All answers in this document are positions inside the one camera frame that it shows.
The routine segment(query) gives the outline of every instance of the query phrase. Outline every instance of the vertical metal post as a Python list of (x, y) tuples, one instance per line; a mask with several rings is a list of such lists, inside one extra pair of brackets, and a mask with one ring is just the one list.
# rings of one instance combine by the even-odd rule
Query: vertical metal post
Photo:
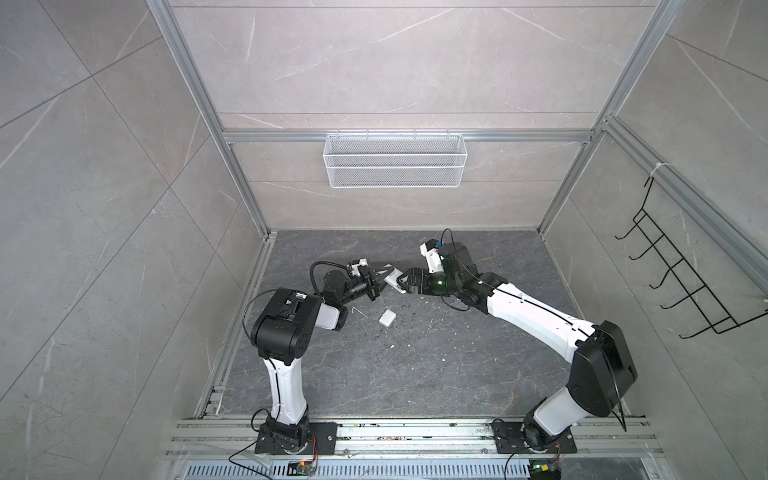
[(600, 115), (598, 115), (598, 119), (595, 121), (592, 128), (591, 141), (587, 142), (579, 151), (573, 164), (571, 164), (571, 168), (568, 169), (565, 178), (560, 184), (558, 192), (549, 204), (541, 222), (539, 222), (536, 230), (541, 235), (547, 233), (552, 222), (560, 213), (560, 209), (571, 194), (576, 181), (584, 172), (594, 150), (605, 135), (605, 129), (601, 125), (606, 121), (607, 117), (614, 116), (621, 108), (621, 105), (624, 104), (624, 101), (627, 100), (632, 87), (637, 83), (637, 79), (640, 78), (643, 70), (645, 70), (650, 58), (672, 25), (672, 21), (683, 7), (683, 3), (685, 3), (685, 0), (661, 0), (657, 5), (654, 14), (650, 17), (650, 21), (640, 37), (640, 41), (637, 43), (634, 52), (632, 52), (629, 62), (621, 72), (614, 90), (611, 92)]
[(181, 34), (176, 18), (168, 4), (167, 0), (147, 0), (149, 8), (157, 21), (157, 26), (160, 32), (163, 34), (168, 48), (171, 54), (174, 56), (174, 60), (179, 67), (181, 76), (184, 77), (184, 81), (187, 83), (187, 87), (192, 94), (197, 109), (200, 111), (200, 115), (203, 117), (205, 124), (210, 130), (210, 136), (213, 138), (216, 147), (219, 149), (219, 153), (224, 158), (224, 163), (232, 175), (232, 179), (237, 186), (240, 196), (243, 197), (248, 213), (250, 214), (253, 223), (259, 230), (259, 234), (263, 239), (269, 235), (269, 227), (266, 225), (264, 215), (261, 213), (259, 204), (256, 202), (256, 197), (253, 195), (253, 191), (250, 189), (248, 180), (243, 172), (243, 168), (240, 162), (237, 160), (234, 152), (230, 148), (230, 145), (224, 140), (223, 128), (219, 122), (219, 118), (214, 109), (214, 104), (210, 99), (210, 95), (205, 89), (203, 79), (200, 77), (200, 72), (197, 70), (192, 59), (192, 54), (187, 47), (187, 43), (184, 40), (184, 36)]

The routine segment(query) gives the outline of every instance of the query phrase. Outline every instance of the white zip tie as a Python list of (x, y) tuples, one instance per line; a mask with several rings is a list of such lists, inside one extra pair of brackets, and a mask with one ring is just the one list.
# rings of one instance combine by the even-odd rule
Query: white zip tie
[(656, 173), (656, 170), (658, 170), (659, 167), (662, 166), (662, 165), (670, 165), (671, 166), (672, 164), (665, 164), (664, 162), (657, 162), (656, 163), (656, 167), (654, 167), (654, 169), (650, 171), (649, 177), (653, 177), (653, 175)]

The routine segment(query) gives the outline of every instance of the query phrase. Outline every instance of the perforated metal strip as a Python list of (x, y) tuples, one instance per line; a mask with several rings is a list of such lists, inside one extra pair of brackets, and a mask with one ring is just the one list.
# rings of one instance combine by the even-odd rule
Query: perforated metal strip
[[(274, 480), (296, 480), (288, 468), (289, 460), (275, 460), (271, 472), (255, 462), (240, 461), (243, 465), (268, 474)], [(355, 460), (354, 458), (320, 459), (317, 480), (360, 479), (392, 480), (411, 478), (436, 478), (440, 480), (492, 480), (504, 478), (506, 458), (461, 458), (461, 459), (384, 459)], [(183, 480), (235, 480), (239, 478), (262, 478), (227, 461), (194, 460), (187, 467)], [(507, 467), (507, 478), (530, 478), (528, 460), (513, 458)]]

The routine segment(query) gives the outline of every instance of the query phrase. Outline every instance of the wall tile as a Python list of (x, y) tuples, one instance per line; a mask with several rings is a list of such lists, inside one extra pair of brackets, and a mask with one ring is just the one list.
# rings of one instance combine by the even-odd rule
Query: wall tile
[[(614, 237), (631, 228), (631, 217), (645, 195), (646, 178), (631, 158), (609, 142), (593, 157), (571, 197), (627, 279), (741, 471), (747, 478), (759, 478), (765, 467), (760, 445), (768, 441), (759, 426), (768, 422), (768, 373), (764, 369), (768, 355), (763, 341), (768, 335), (768, 317), (722, 335), (708, 332), (693, 339), (678, 336), (704, 328), (707, 324), (701, 313), (690, 300), (662, 310), (659, 305), (670, 305), (684, 297), (680, 285), (670, 276), (661, 288), (651, 289), (648, 285), (659, 283), (665, 272), (659, 256), (650, 252), (640, 260), (629, 260), (629, 255), (636, 256), (648, 247), (647, 240), (638, 232), (626, 240)], [(765, 310), (765, 294), (658, 186), (650, 192), (646, 209), (735, 318), (745, 320)], [(662, 240), (660, 245), (667, 259), (679, 260), (665, 242)], [(675, 271), (689, 290), (700, 285), (686, 267)], [(725, 317), (707, 293), (697, 294), (697, 299), (713, 320)], [(703, 460), (702, 455), (694, 458)]]
[(670, 35), (768, 78), (768, 3), (687, 0)]
[(0, 125), (88, 76), (37, 2), (0, 4)]
[(240, 203), (240, 193), (210, 137), (171, 188), (210, 244), (217, 247)]
[(599, 111), (652, 10), (174, 11), (220, 111), (352, 114)]
[(179, 419), (190, 418), (240, 299), (240, 288), (214, 255), (168, 340), (102, 478), (153, 478), (161, 443)]
[(466, 182), (458, 188), (331, 188), (251, 182), (273, 229), (533, 229), (558, 181)]
[(586, 319), (610, 320), (623, 330), (637, 367), (625, 399), (633, 415), (649, 418), (677, 475), (743, 478), (628, 288), (630, 277), (622, 277), (573, 202), (565, 203), (545, 240)]
[(208, 136), (161, 39), (95, 76), (170, 184)]
[(91, 73), (160, 36), (144, 0), (41, 0)]
[(768, 81), (665, 38), (624, 122), (768, 248)]
[(0, 402), (0, 476), (99, 476), (213, 254), (168, 191)]
[[(468, 142), (462, 182), (486, 180), (562, 180), (579, 143)], [(236, 144), (249, 180), (327, 182), (323, 144), (260, 142)]]
[(0, 159), (5, 393), (167, 185), (93, 80), (0, 129)]
[(245, 286), (248, 281), (253, 258), (261, 243), (259, 231), (253, 224), (247, 207), (240, 202), (217, 249), (219, 257), (240, 287)]
[(586, 128), (598, 113), (227, 114), (224, 128)]
[[(190, 7), (529, 7), (531, 0), (173, 0)], [(653, 6), (654, 0), (540, 0), (538, 7)]]

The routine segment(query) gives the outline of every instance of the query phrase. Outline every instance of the marble tile wall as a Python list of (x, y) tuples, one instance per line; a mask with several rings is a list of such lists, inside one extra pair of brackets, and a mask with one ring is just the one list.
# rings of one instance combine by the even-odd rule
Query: marble tile wall
[(274, 229), (532, 230), (578, 143), (471, 142), (457, 188), (333, 189), (322, 143), (237, 144), (237, 156)]
[(768, 3), (689, 0), (620, 118), (768, 249)]
[(260, 245), (148, 12), (0, 5), (0, 478), (149, 478)]
[[(655, 253), (629, 259), (648, 246), (637, 232), (625, 240), (615, 238), (631, 228), (646, 179), (620, 147), (606, 141), (578, 181), (569, 207), (558, 215), (547, 241), (576, 300), (582, 309), (586, 306), (585, 314), (589, 317), (587, 311), (593, 310), (598, 319), (614, 317), (631, 332), (630, 341), (637, 344), (632, 347), (638, 375), (643, 379), (633, 387), (633, 407), (650, 418), (678, 475), (763, 478), (766, 464), (761, 445), (768, 440), (762, 428), (768, 419), (763, 338), (768, 334), (768, 318), (721, 335), (679, 337), (706, 326), (701, 314), (689, 300), (671, 310), (661, 309), (660, 305), (682, 298), (682, 288), (670, 276), (660, 289), (651, 289), (649, 285), (658, 284), (666, 270), (661, 259)], [(658, 186), (650, 192), (646, 208), (735, 318), (743, 321), (766, 309), (765, 294)], [(582, 234), (574, 222), (584, 225)], [(590, 238), (594, 238), (594, 249), (587, 253), (589, 242), (583, 239)], [(671, 250), (662, 246), (662, 251)], [(684, 281), (693, 279), (686, 268), (676, 272)], [(601, 281), (606, 276), (626, 286), (629, 296), (617, 295), (614, 287)], [(692, 290), (698, 285), (687, 286)], [(706, 294), (697, 299), (711, 317), (724, 316)], [(637, 315), (630, 314), (638, 307)], [(690, 438), (697, 439), (695, 449), (687, 445)]]
[(642, 0), (175, 5), (226, 128), (589, 128), (654, 9)]

